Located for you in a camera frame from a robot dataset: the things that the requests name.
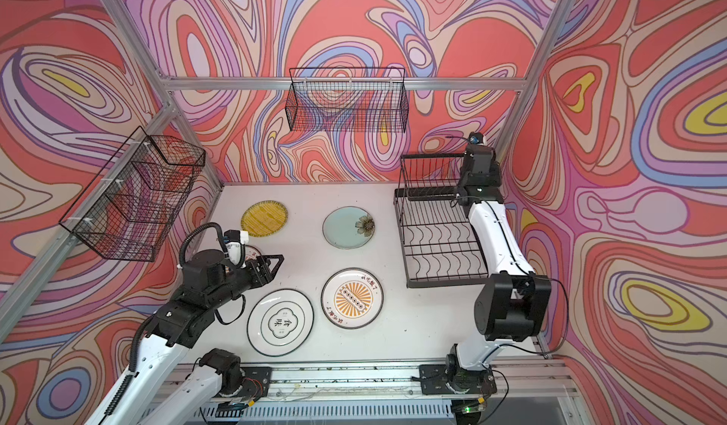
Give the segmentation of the large orange sunburst plate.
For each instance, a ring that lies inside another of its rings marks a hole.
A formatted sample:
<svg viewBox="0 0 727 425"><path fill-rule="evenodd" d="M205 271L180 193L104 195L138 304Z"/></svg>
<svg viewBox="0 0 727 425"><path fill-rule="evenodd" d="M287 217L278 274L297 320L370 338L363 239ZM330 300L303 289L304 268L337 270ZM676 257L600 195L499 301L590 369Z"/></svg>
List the large orange sunburst plate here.
<svg viewBox="0 0 727 425"><path fill-rule="evenodd" d="M384 287L371 272L348 268L332 275L321 292L324 316L337 328L359 330L373 323L384 307Z"/></svg>

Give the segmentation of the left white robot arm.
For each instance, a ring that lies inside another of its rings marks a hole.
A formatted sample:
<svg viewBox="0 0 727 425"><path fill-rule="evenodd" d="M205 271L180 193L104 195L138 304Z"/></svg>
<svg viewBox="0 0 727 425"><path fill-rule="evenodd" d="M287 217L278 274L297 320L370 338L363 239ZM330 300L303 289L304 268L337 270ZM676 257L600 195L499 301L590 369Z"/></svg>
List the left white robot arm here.
<svg viewBox="0 0 727 425"><path fill-rule="evenodd" d="M221 319L220 307L271 283L284 260L282 255L233 259L226 249L206 249L189 258L182 250L181 286L137 329L128 367L88 423L138 423L168 375ZM151 419L181 424L213 397L237 396L243 383L240 357L212 349L183 385L153 411Z"/></svg>

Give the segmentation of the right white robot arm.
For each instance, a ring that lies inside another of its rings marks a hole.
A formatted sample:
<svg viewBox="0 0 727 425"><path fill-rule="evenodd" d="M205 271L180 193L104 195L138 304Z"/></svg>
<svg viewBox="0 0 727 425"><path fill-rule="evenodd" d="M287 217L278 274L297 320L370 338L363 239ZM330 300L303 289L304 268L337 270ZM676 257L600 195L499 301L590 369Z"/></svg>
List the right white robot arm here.
<svg viewBox="0 0 727 425"><path fill-rule="evenodd" d="M487 278L473 306L476 332L453 345L447 358L451 381L488 370L502 348L516 347L538 335L548 310L551 282L537 275L523 255L507 221L501 184L495 150L484 144L469 144L456 186L456 202L479 242Z"/></svg>

